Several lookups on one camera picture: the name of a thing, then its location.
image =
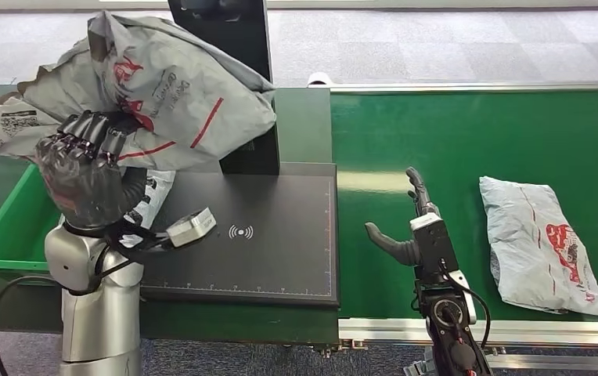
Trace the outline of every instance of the grey carpet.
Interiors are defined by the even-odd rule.
[[[127,16],[169,12],[119,12]],[[85,36],[89,13],[0,13],[0,84],[32,79]],[[274,81],[304,86],[324,71],[336,82],[598,81],[598,12],[409,13],[270,11]],[[0,334],[16,376],[57,373],[59,336]],[[415,346],[372,346],[325,360],[304,346],[144,341],[145,375],[402,375]],[[518,349],[518,352],[569,353]],[[586,355],[598,355],[588,352]],[[506,371],[496,374],[598,375]]]

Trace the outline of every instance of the green surface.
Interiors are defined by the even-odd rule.
[[[0,207],[0,269],[47,272],[44,239],[58,221],[41,174],[36,166],[28,166]]]
[[[14,87],[0,86],[0,95],[10,90]],[[279,110],[279,137],[291,137],[303,144],[329,139],[328,94],[323,89],[279,90],[276,106],[305,108],[301,116],[284,117],[285,110]],[[325,100],[316,102],[316,98]],[[303,132],[296,134],[293,129],[299,126]],[[281,142],[282,147],[289,144]],[[315,153],[291,147],[282,148],[280,153],[284,161],[302,161],[304,157],[310,161],[329,161],[331,155],[330,143],[323,141]],[[36,168],[29,168],[16,186],[26,167],[26,163],[0,157],[0,171],[3,171],[0,172],[0,289],[5,284],[3,277],[14,277],[16,269],[47,270],[43,262],[43,239],[47,230],[56,224],[58,213],[47,198]],[[0,328],[57,332],[61,330],[59,310],[58,289],[18,287],[2,303]],[[333,308],[141,302],[140,315],[141,332],[147,338],[280,343],[335,343],[338,340],[337,311]]]
[[[598,321],[501,301],[478,191],[483,175],[549,184],[598,280],[598,90],[339,94],[331,96],[331,108],[341,317],[419,317],[409,308],[412,270],[372,246],[363,228],[374,221],[390,236],[409,236],[414,208],[404,171],[413,165],[441,210],[461,270],[493,320]]]

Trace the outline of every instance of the wireless symbol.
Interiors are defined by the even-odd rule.
[[[253,237],[253,226],[248,226],[245,229],[240,229],[235,225],[230,226],[230,230],[228,230],[228,235],[230,239],[234,239],[235,237],[245,237],[247,239],[251,239]]]

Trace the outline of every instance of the black pad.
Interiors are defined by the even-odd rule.
[[[336,166],[282,163],[280,175],[178,172],[154,228],[209,207],[218,227],[145,265],[142,293],[338,305]]]

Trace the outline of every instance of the red stripe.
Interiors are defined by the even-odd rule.
[[[130,153],[130,154],[124,154],[121,155],[119,157],[119,160],[121,161],[122,159],[128,158],[128,157],[140,157],[142,155],[147,155],[147,154],[154,154],[157,151],[161,151],[163,149],[167,149],[168,147],[175,145],[176,142],[175,141],[170,141],[169,143],[164,143],[163,145],[159,146],[159,147],[155,147],[152,150],[143,150],[143,151],[136,151],[135,153]]]
[[[539,238],[536,240],[536,245],[539,247],[539,249],[541,249],[541,229],[539,229],[539,225],[536,224],[536,211],[534,211],[534,207],[531,206],[531,202],[529,202],[529,198],[525,194],[523,188],[520,188],[523,196],[525,196],[525,200],[528,202],[529,208],[531,209],[531,220],[534,222],[534,226],[536,226],[536,229],[539,231]]]
[[[202,136],[204,136],[204,133],[207,131],[207,128],[209,128],[209,124],[211,124],[211,119],[213,119],[214,115],[216,115],[216,111],[218,111],[218,108],[221,106],[221,103],[223,103],[223,98],[218,98],[216,104],[214,105],[214,108],[211,109],[211,112],[207,117],[207,121],[204,122],[204,125],[200,130],[200,133],[197,134],[196,138],[193,140],[193,143],[191,143],[191,149],[197,146],[197,143],[202,139]]]

